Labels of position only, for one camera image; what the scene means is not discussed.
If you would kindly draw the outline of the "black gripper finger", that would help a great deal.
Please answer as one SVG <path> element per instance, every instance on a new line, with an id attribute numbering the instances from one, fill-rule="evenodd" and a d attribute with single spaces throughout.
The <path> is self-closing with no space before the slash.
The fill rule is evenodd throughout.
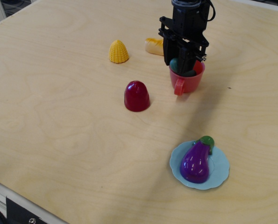
<path id="1" fill-rule="evenodd" d="M 196 75 L 193 69 L 196 63 L 196 55 L 192 49 L 182 47 L 178 56 L 178 74 L 179 75 Z"/>
<path id="2" fill-rule="evenodd" d="M 166 65 L 170 65 L 170 61 L 173 58 L 178 59 L 179 57 L 179 42 L 180 38 L 166 38 L 164 37 L 163 41 L 163 50 L 164 50 L 164 61 Z"/>

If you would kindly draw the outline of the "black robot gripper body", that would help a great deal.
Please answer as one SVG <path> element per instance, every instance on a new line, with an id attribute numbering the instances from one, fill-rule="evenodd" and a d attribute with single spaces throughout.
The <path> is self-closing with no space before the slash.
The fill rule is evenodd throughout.
<path id="1" fill-rule="evenodd" d="M 160 17 L 159 35 L 163 38 L 180 38 L 179 49 L 186 47 L 195 52 L 200 62 L 206 59 L 209 42 L 203 36 L 210 21 L 208 0 L 173 0 L 172 18 Z"/>

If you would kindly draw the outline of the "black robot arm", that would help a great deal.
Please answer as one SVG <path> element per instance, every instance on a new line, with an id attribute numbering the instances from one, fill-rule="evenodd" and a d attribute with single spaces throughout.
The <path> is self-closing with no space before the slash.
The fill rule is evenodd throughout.
<path id="1" fill-rule="evenodd" d="M 177 60 L 175 73 L 181 77 L 192 77 L 196 62 L 206 60 L 209 42 L 203 32 L 207 23 L 216 16 L 210 0 L 173 0 L 172 18 L 160 17 L 159 35 L 163 37 L 164 61 L 170 65 Z"/>

